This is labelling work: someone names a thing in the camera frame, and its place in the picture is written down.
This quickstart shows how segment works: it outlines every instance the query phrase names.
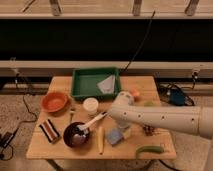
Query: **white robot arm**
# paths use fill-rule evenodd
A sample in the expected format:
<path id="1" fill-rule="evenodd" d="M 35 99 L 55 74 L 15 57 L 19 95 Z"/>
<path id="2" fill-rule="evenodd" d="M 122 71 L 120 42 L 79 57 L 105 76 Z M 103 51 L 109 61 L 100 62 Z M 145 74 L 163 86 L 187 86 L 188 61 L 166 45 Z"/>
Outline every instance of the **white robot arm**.
<path id="1" fill-rule="evenodd" d="M 129 92 L 121 92 L 107 111 L 121 128 L 129 122 L 157 128 L 213 137 L 213 108 L 210 107 L 139 107 L 132 106 L 134 98 Z M 213 170 L 213 145 L 211 145 L 206 171 Z"/>

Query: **wooden table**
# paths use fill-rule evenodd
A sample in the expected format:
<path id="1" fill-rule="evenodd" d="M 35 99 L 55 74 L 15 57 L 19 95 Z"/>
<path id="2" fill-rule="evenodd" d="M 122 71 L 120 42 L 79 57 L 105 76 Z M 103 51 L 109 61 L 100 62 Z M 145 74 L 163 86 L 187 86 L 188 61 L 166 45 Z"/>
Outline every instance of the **wooden table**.
<path id="1" fill-rule="evenodd" d="M 150 102 L 158 106 L 161 105 L 153 77 L 125 76 L 120 77 L 120 80 L 122 90 L 137 88 L 141 92 L 140 101 L 134 105 L 143 106 L 145 103 Z M 50 84 L 49 92 L 62 91 L 70 95 L 71 82 L 72 77 L 54 77 Z M 100 102 L 99 111 L 108 109 L 111 103 L 112 101 Z M 87 122 L 91 119 L 82 108 L 82 102 L 76 102 L 75 107 L 76 113 L 72 122 Z M 97 148 L 97 127 L 102 125 L 105 132 L 116 127 L 115 121 L 109 116 L 106 116 L 90 128 L 92 131 L 91 137 L 82 148 L 69 148 L 65 145 L 63 138 L 52 145 L 42 133 L 39 124 L 49 118 L 60 135 L 63 136 L 65 128 L 70 124 L 69 108 L 70 104 L 67 104 L 63 111 L 55 115 L 41 111 L 28 148 L 28 159 L 46 159 L 50 164 L 54 165 L 56 169 L 60 169 L 52 159 L 134 159 L 135 150 L 144 145 L 161 145 L 165 148 L 166 152 L 163 154 L 144 153 L 141 155 L 141 159 L 174 159 L 176 157 L 174 145 L 168 130 L 156 129 L 153 136 L 146 136 L 141 126 L 136 124 L 132 124 L 131 126 L 131 137 L 115 147 L 112 147 L 105 140 L 104 153 L 100 155 Z"/>

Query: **table leg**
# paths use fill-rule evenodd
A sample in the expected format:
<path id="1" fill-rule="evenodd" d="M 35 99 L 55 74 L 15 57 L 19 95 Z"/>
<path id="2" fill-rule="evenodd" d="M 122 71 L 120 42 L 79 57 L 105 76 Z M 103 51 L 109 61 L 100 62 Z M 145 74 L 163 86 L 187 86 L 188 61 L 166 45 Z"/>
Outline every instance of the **table leg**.
<path id="1" fill-rule="evenodd" d="M 61 168 L 53 159 L 46 159 L 46 161 L 47 161 L 56 171 L 63 171 L 63 168 Z"/>

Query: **sponge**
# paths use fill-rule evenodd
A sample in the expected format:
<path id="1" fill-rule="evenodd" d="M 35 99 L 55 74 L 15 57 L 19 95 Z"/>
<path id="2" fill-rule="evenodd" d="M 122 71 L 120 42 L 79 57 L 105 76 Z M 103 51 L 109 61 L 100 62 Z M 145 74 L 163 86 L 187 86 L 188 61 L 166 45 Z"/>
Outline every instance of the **sponge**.
<path id="1" fill-rule="evenodd" d="M 106 139 L 112 146 L 114 146 L 123 140 L 123 134 L 119 129 L 114 128 L 106 135 Z"/>

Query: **floor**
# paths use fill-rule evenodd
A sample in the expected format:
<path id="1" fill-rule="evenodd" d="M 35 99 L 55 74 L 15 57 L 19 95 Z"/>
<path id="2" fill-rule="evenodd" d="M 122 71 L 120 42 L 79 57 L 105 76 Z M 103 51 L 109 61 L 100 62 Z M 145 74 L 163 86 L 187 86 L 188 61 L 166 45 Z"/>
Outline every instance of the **floor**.
<path id="1" fill-rule="evenodd" d="M 26 96 L 30 110 L 39 113 L 42 96 Z M 193 97 L 195 103 L 200 106 L 213 106 L 213 97 Z M 0 95 L 0 133 L 13 131 L 17 123 L 31 116 L 23 104 L 20 95 Z M 18 131 L 11 145 L 14 148 L 14 157 L 10 161 L 0 161 L 1 171 L 51 171 L 53 170 L 44 160 L 27 160 L 26 152 L 30 143 L 35 123 L 24 124 Z M 177 158 L 173 161 L 165 161 L 169 165 L 181 170 L 202 171 L 208 153 L 210 141 L 186 134 L 171 132 L 177 151 Z M 99 171 L 99 170 L 141 170 L 148 161 L 140 160 L 73 160 L 57 161 L 64 170 L 75 171 Z M 156 161 L 150 171 L 168 171 L 162 164 Z"/>

